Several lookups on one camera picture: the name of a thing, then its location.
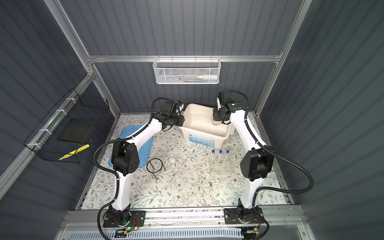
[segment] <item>white mesh basket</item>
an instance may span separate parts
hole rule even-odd
[[[165,62],[153,61],[158,84],[218,84],[221,62]]]

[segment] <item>beige plastic container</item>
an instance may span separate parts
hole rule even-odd
[[[233,124],[213,125],[213,108],[191,103],[185,109],[184,124],[179,127],[186,141],[195,142],[215,149],[221,149],[229,134],[233,134]]]

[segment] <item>blue tray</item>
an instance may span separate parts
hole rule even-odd
[[[137,130],[139,130],[139,128],[141,128],[141,127],[142,126],[127,126],[127,127],[125,127],[121,131],[120,138],[125,138],[125,137],[132,135]],[[140,148],[140,150],[138,152],[139,153],[139,160],[140,160],[139,167],[144,167],[145,164],[147,163],[149,153],[150,153],[151,147],[152,147],[152,140],[153,140],[153,136],[146,143],[144,143],[144,145]],[[108,164],[111,167],[113,167],[111,160],[112,160],[112,156],[109,158]]]

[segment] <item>floral tablecloth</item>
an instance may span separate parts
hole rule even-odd
[[[249,117],[256,128],[252,114]],[[111,139],[119,137],[124,127],[144,125],[148,119],[149,114],[121,115]],[[212,148],[185,141],[178,127],[157,133],[153,138],[149,159],[167,152],[177,159],[176,165],[165,164],[166,170],[155,174],[157,179],[145,167],[138,168],[131,183],[131,208],[237,205],[244,186],[240,161],[245,154],[239,134],[235,132],[230,136],[222,149],[230,150],[233,174],[209,175]],[[102,166],[112,168],[108,165],[111,154],[112,145],[109,145],[101,161]],[[113,174],[98,169],[81,208],[100,209],[111,201],[114,180]],[[263,185],[280,188],[273,169]],[[260,191],[257,200],[260,205],[286,204],[282,193],[270,190]]]

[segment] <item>black ring stand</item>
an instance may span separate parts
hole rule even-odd
[[[155,168],[153,167],[153,165],[152,165],[152,163],[151,163],[151,161],[152,161],[152,160],[155,160],[155,159],[157,159],[157,160],[159,160],[159,161],[161,162],[161,167],[160,167],[156,172],[151,172],[151,171],[148,169],[148,164],[150,163],[151,166],[152,166],[152,168],[153,168],[153,170],[155,170]],[[153,176],[156,178],[156,180],[157,180],[157,177],[155,176],[155,173],[159,172],[159,171],[161,170],[161,168],[164,168],[164,171],[166,171],[166,168],[164,167],[163,161],[162,161],[161,159],[159,159],[159,158],[152,158],[151,160],[149,160],[149,161],[147,162],[147,170],[148,170],[148,172],[150,172],[150,173],[153,174]]]

